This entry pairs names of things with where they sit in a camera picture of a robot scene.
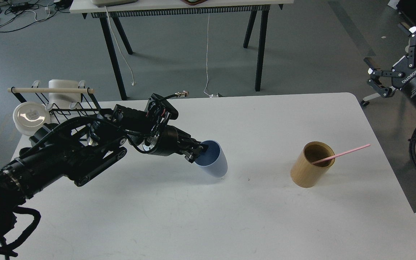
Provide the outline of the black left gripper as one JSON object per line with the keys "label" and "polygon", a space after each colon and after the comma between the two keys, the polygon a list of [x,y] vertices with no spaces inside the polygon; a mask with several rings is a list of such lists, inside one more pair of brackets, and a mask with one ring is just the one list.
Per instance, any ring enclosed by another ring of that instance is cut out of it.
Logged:
{"label": "black left gripper", "polygon": [[169,156],[184,155],[186,161],[193,163],[202,152],[206,152],[209,145],[196,141],[190,134],[167,125],[157,137],[156,143],[151,145],[148,153],[151,155]]}

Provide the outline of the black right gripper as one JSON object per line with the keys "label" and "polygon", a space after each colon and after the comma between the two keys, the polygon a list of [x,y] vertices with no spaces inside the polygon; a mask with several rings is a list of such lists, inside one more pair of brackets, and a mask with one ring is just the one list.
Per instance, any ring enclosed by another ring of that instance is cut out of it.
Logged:
{"label": "black right gripper", "polygon": [[[382,98],[392,97],[395,92],[393,88],[399,89],[416,109],[416,61],[412,67],[409,67],[408,61],[416,58],[416,26],[409,27],[405,22],[401,22],[398,27],[409,36],[406,56],[394,64],[391,71],[381,70],[371,57],[365,57],[363,61],[369,67],[370,75],[367,84]],[[380,81],[381,77],[393,78],[393,87],[385,87]]]}

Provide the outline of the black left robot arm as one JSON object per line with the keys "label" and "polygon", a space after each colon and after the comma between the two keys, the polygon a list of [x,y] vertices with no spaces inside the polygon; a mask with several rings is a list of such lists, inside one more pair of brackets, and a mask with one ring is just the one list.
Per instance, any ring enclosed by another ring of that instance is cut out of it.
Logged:
{"label": "black left robot arm", "polygon": [[39,211],[23,207],[26,200],[61,177],[81,187],[124,158],[129,142],[143,154],[184,155],[189,163],[208,145],[168,125],[178,111],[168,99],[152,94],[144,111],[122,105],[63,123],[45,123],[29,138],[30,147],[0,169],[0,255],[16,257],[19,247],[41,220]]}

